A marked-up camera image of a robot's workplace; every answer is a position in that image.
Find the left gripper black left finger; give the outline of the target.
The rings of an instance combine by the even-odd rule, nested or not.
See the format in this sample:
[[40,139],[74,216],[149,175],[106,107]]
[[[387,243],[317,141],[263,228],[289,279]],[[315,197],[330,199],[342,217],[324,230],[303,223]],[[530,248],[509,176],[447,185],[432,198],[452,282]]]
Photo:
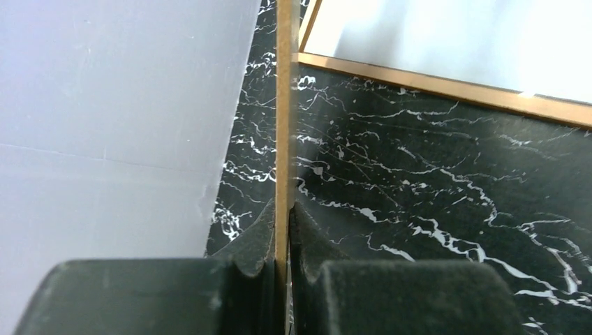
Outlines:
[[16,334],[276,334],[274,203],[207,258],[70,260]]

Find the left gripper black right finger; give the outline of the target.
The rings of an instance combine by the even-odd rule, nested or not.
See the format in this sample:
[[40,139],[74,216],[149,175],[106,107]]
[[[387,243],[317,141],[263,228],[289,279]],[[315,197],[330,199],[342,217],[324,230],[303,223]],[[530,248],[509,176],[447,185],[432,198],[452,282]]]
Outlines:
[[354,259],[300,204],[289,231],[297,334],[525,332],[508,285],[489,265]]

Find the brown cardboard backing board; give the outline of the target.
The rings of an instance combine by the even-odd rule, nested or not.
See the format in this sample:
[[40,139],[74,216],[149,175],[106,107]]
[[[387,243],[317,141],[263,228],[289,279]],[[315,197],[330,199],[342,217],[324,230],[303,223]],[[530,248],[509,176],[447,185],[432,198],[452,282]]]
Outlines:
[[292,88],[297,79],[299,1],[276,3],[276,186],[274,201],[274,266],[276,333],[288,334],[288,231],[295,200],[297,99]]

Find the wooden picture frame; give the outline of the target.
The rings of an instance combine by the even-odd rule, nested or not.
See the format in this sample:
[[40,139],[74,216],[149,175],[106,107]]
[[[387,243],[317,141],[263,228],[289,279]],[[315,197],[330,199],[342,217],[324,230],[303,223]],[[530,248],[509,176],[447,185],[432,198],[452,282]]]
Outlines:
[[307,66],[322,68],[355,77],[377,80],[399,87],[417,89],[431,94],[468,101],[518,114],[551,120],[580,128],[591,128],[591,106],[556,100],[542,96],[527,96],[493,87],[449,80],[395,68],[386,68],[355,61],[326,57],[305,52],[309,36],[316,23],[321,1],[310,1],[299,28],[298,61]]

